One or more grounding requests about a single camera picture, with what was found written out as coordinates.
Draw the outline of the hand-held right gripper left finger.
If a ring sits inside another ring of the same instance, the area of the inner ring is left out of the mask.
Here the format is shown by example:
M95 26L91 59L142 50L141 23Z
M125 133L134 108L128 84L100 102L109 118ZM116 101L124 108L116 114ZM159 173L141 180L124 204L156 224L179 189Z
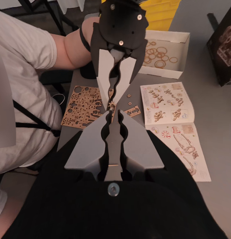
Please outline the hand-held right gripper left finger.
M64 168L90 172L97 181L104 181L109 165L108 137L111 111L106 111L86 127L76 143Z

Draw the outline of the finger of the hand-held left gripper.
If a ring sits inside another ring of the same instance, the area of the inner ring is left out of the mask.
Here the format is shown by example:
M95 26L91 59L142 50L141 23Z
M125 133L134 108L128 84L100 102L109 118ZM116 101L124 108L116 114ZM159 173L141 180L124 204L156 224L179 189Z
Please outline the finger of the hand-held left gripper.
M123 96L123 94L130 85L130 80L135 67L135 63L135 58L126 58L120 62L120 77L118 79L118 82L114 85L114 93L109 99L109 101L113 101L115 104L117 104L120 98Z
M100 95L102 99L103 106L107 111L110 89L110 73L114 68L115 59L108 50L100 49L99 50L99 68L97 83L100 90Z

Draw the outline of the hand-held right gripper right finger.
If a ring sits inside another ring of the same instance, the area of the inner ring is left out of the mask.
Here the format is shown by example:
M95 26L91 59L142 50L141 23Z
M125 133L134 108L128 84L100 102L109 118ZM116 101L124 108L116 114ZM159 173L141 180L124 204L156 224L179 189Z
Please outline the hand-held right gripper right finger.
M123 138L120 150L122 180L131 181L137 172L163 169L164 164L147 130L122 110L118 110L118 122Z

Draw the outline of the white cardboard box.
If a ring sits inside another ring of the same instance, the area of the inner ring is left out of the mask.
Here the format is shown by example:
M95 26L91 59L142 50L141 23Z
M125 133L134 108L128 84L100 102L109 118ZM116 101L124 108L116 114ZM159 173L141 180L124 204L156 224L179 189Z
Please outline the white cardboard box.
M176 64L169 63L165 69L142 66L139 73L179 79L186 65L190 33L147 30L145 39L147 41L155 40L159 46L166 47L168 55L177 57L179 61Z

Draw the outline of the person's left hand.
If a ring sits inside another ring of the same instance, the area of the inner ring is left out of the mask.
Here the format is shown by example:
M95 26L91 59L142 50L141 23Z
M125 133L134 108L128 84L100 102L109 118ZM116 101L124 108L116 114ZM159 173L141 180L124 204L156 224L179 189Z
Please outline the person's left hand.
M99 17L89 17L82 23L82 33L89 46L91 45L94 22L99 23Z

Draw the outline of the pile of rubber bands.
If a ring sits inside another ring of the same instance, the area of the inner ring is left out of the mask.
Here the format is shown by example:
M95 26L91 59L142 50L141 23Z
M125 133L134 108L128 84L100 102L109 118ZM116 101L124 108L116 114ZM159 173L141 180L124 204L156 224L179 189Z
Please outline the pile of rubber bands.
M148 41L145 50L145 57L142 66L165 69L169 63L176 64L179 59L175 56L168 55L168 49L159 46L155 40Z

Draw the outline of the person's left forearm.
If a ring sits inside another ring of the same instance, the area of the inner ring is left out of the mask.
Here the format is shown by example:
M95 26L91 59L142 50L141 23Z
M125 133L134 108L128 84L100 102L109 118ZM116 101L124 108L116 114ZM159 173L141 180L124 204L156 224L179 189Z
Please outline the person's left forearm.
M74 70L87 65L91 61L91 53L82 43L80 30L67 35L64 39L64 46L69 60L66 69Z

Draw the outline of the black kit box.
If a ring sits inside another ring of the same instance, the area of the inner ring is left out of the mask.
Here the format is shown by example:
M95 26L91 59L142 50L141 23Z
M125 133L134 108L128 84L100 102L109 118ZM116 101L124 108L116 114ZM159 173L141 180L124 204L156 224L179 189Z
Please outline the black kit box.
M231 85L231 7L208 40L207 49L219 85Z

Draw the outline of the yellow plastic bin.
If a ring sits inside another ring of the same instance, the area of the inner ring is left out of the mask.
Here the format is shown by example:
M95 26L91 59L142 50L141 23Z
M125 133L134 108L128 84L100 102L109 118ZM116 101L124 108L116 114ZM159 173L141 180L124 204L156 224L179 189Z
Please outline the yellow plastic bin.
M147 0L140 4L149 23L146 30L168 31L180 0Z

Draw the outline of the laser-cut plywood parts sheet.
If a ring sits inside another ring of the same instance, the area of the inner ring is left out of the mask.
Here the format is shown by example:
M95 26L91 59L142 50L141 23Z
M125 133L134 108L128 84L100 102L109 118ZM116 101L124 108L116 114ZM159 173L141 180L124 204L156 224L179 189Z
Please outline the laser-cut plywood parts sheet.
M75 86L61 125L85 129L103 115L102 109L104 107L99 88Z

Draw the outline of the black sign stand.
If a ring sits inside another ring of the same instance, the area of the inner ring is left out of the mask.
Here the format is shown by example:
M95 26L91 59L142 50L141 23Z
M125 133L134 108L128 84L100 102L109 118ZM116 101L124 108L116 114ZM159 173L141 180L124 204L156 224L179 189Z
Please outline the black sign stand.
M12 17L32 16L43 13L49 13L56 24L60 34L66 36L63 28L63 22L72 28L72 31L79 29L71 20L69 20L62 12L59 3L55 0L48 2L47 0L34 0L32 3L29 0L18 0L20 7L12 7L0 9L1 12Z

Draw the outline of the paper instruction sheet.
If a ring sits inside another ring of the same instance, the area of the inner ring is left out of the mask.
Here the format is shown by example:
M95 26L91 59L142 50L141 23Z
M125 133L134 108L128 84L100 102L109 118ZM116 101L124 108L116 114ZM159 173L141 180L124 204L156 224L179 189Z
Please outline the paper instruction sheet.
M211 182L194 108L182 82L142 85L140 90L145 128L178 156L196 182Z

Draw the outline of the slotted wooden lever part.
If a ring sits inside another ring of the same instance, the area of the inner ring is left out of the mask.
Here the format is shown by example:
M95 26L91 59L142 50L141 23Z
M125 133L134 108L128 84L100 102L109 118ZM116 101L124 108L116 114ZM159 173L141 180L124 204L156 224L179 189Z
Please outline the slotted wooden lever part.
M134 117L136 115L141 114L141 111L140 111L139 107L136 105L128 110L125 110L124 113L126 113L130 117Z

